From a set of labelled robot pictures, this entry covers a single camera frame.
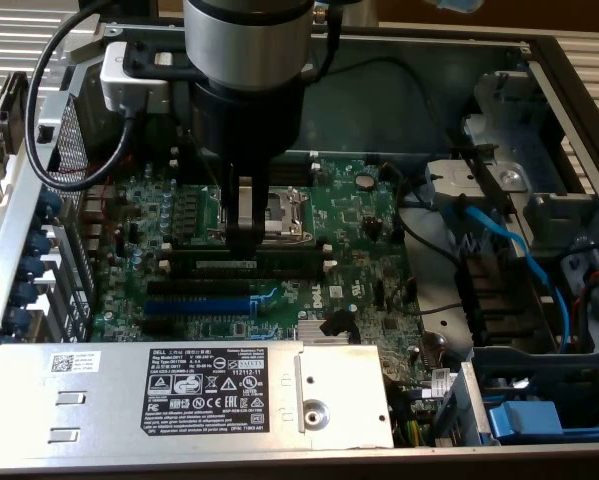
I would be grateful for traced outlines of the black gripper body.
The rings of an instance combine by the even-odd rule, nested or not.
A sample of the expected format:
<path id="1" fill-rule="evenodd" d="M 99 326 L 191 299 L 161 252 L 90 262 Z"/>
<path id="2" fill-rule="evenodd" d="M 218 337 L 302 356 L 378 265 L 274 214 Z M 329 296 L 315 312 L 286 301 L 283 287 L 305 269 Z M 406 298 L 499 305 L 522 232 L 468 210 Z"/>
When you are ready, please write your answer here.
<path id="1" fill-rule="evenodd" d="M 195 144 L 227 159 L 272 159 L 297 140 L 304 95 L 301 81 L 255 92 L 197 82 L 190 87 Z"/>

